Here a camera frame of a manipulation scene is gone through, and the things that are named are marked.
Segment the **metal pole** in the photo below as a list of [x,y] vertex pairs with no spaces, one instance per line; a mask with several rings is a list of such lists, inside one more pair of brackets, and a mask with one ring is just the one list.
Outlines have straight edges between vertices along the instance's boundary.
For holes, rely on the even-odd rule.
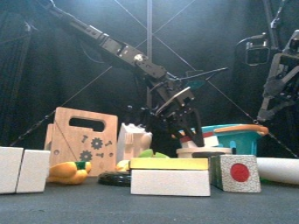
[[[152,61],[154,53],[154,1],[147,0],[147,57]],[[147,89],[146,105],[152,108],[152,95],[150,89]]]

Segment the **wooden cutting board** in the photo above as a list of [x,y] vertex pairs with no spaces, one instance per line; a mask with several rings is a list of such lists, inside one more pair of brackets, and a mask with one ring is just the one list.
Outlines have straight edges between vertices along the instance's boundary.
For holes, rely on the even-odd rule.
[[[71,126],[71,119],[102,122],[103,131]],[[70,161],[90,161],[90,176],[116,169],[118,117],[72,108],[56,108],[48,125],[44,149],[51,151],[51,166]]]

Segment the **teal container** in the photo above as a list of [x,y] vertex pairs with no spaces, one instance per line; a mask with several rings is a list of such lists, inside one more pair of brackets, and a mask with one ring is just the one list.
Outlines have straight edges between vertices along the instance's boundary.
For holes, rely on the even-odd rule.
[[223,124],[202,127],[203,135],[214,135],[219,139],[219,147],[235,148],[238,155],[258,154],[258,139],[263,136],[252,129],[232,130],[216,133],[220,128],[239,126],[242,124]]

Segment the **white foam block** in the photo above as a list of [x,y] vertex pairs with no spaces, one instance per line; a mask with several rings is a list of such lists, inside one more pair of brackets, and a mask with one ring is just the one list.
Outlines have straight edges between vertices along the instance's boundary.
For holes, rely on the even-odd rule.
[[15,193],[24,149],[0,147],[0,193]]
[[208,170],[132,170],[131,175],[132,194],[211,196]]
[[41,193],[49,173],[48,150],[25,150],[16,193]]

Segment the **table surface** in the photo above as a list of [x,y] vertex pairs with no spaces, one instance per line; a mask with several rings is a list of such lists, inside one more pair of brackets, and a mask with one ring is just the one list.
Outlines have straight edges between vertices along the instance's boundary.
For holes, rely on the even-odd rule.
[[299,223],[299,186],[262,183],[262,192],[210,197],[132,195],[130,187],[88,178],[83,185],[47,183],[44,192],[0,195],[3,223]]

